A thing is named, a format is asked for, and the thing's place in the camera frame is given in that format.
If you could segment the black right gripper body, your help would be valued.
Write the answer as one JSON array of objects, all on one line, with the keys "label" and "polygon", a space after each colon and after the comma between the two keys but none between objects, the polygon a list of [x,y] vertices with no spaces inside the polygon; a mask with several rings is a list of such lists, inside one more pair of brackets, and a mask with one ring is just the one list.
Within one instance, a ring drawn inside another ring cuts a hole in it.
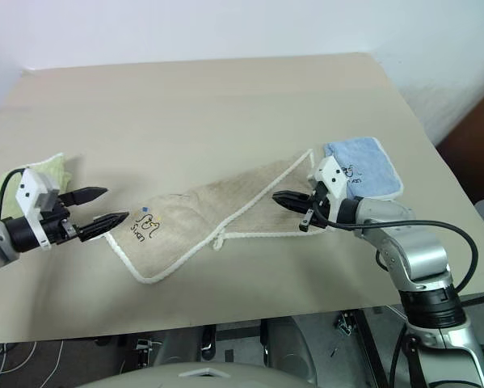
[{"label": "black right gripper body", "polygon": [[311,226],[325,229],[328,226],[331,209],[329,194],[330,192],[323,182],[317,183],[311,194],[299,194],[305,210],[305,216],[299,224],[299,230],[308,231]]}]

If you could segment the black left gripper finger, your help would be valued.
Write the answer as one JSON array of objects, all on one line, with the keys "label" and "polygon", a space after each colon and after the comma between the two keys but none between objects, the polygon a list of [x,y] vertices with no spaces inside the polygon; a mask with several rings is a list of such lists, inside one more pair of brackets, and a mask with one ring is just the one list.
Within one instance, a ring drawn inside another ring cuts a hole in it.
[{"label": "black left gripper finger", "polygon": [[106,193],[106,188],[85,187],[59,195],[59,200],[65,207],[83,205]]},{"label": "black left gripper finger", "polygon": [[85,242],[106,234],[121,224],[128,215],[129,212],[118,212],[97,217],[91,223],[78,227],[78,238],[81,242]]}]

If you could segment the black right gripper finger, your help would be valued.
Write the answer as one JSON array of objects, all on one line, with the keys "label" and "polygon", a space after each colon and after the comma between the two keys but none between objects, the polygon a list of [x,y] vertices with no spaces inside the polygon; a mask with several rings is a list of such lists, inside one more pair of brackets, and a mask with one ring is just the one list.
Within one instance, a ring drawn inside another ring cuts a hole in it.
[{"label": "black right gripper finger", "polygon": [[272,194],[272,199],[276,202],[306,201],[307,195],[301,192],[282,190],[274,192]]},{"label": "black right gripper finger", "polygon": [[307,211],[307,202],[304,200],[298,199],[290,199],[290,198],[278,198],[275,199],[275,202],[284,207],[287,210],[293,212],[306,212]]}]

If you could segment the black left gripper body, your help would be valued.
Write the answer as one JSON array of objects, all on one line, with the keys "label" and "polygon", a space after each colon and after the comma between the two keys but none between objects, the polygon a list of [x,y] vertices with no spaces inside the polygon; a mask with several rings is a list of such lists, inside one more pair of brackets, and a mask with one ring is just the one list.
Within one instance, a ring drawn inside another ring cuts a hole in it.
[{"label": "black left gripper body", "polygon": [[76,204],[75,194],[68,192],[57,198],[51,210],[40,212],[42,216],[40,224],[50,243],[60,245],[79,235],[79,228],[69,220],[70,212],[68,210],[69,206]]}]

